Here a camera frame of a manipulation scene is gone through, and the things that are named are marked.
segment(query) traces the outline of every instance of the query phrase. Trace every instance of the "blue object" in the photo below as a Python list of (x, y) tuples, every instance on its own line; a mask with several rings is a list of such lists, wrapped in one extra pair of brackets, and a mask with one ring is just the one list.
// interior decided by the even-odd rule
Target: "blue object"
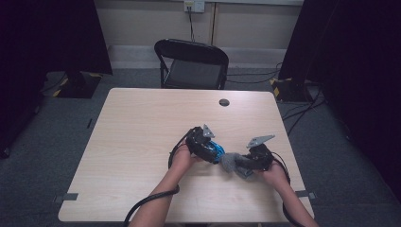
[(213, 154), (216, 155), (215, 161), (214, 161), (213, 163), (214, 163), (214, 164), (217, 164), (217, 163), (220, 161), (221, 155), (223, 155), (223, 154), (225, 153), (225, 152), (224, 152), (224, 148), (223, 148), (222, 146), (218, 145), (217, 143), (213, 142), (213, 141), (210, 141), (210, 142), (206, 145), (206, 147), (207, 147), (208, 149), (210, 149), (210, 151), (211, 151)]

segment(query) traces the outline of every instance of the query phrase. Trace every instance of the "chair backrest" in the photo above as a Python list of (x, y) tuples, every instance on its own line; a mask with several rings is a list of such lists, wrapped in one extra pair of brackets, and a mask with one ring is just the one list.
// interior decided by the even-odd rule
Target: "chair backrest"
[(158, 41), (154, 45), (154, 50), (161, 63), (164, 63), (163, 57), (166, 57), (181, 61), (218, 64), (224, 65), (225, 72), (227, 72), (229, 63), (227, 55), (224, 51), (213, 45), (165, 39)]

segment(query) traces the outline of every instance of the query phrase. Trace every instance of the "black chair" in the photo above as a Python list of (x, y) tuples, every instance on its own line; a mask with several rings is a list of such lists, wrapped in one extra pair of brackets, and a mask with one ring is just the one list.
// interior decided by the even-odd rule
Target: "black chair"
[[(157, 42), (154, 50), (160, 60), (162, 88), (224, 89), (229, 60), (221, 49), (209, 44), (165, 39)], [(164, 58), (173, 60), (170, 68)]]

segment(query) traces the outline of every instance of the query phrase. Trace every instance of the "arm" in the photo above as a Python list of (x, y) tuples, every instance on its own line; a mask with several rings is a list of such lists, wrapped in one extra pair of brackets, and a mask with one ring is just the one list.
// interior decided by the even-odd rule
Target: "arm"
[[(150, 195), (174, 190), (180, 179), (195, 162), (197, 159), (191, 157), (188, 146), (180, 146), (174, 155), (171, 168)], [(164, 226), (172, 197), (163, 197), (142, 205), (132, 218), (130, 227)]]
[(274, 161), (268, 171), (260, 171), (258, 174), (262, 175), (263, 179), (271, 184), (278, 192), (288, 213), (293, 219), (305, 227), (319, 226), (313, 217), (309, 215), (304, 205), (289, 185), (286, 174), (279, 164)]

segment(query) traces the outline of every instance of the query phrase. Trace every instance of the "gray object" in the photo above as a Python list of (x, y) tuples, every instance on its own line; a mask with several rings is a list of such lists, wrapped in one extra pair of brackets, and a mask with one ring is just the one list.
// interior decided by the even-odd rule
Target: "gray object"
[(209, 129), (209, 127), (207, 127), (206, 124), (203, 125), (203, 136), (215, 138), (215, 135), (212, 133), (212, 131)]
[(223, 166), (224, 170), (227, 172), (235, 172), (240, 178), (245, 180), (250, 180), (253, 175), (253, 171), (248, 168), (244, 168), (241, 166), (237, 166), (235, 164), (235, 160), (248, 160), (244, 156), (239, 153), (225, 153), (220, 158), (220, 163)]
[(253, 148), (256, 146), (259, 146), (263, 143), (265, 143), (266, 141), (274, 138), (275, 135), (266, 135), (266, 136), (259, 136), (259, 137), (254, 137), (247, 145), (247, 148)]
[(76, 201), (78, 193), (65, 193), (62, 196), (57, 196), (54, 198), (53, 202), (62, 203), (63, 201)]

